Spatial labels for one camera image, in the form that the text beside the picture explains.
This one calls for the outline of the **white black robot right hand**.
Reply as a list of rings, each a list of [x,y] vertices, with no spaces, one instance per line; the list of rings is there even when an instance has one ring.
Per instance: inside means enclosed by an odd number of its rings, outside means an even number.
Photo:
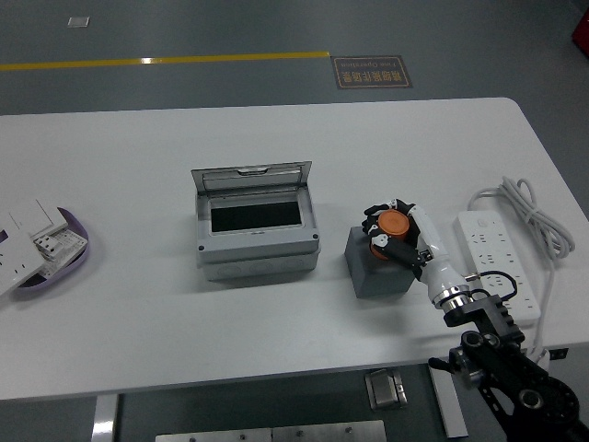
[[[365,209],[364,215],[362,229],[371,252],[381,260],[410,269],[427,285],[435,308],[447,313],[471,302],[466,278],[454,268],[440,234],[422,207],[393,199]]]

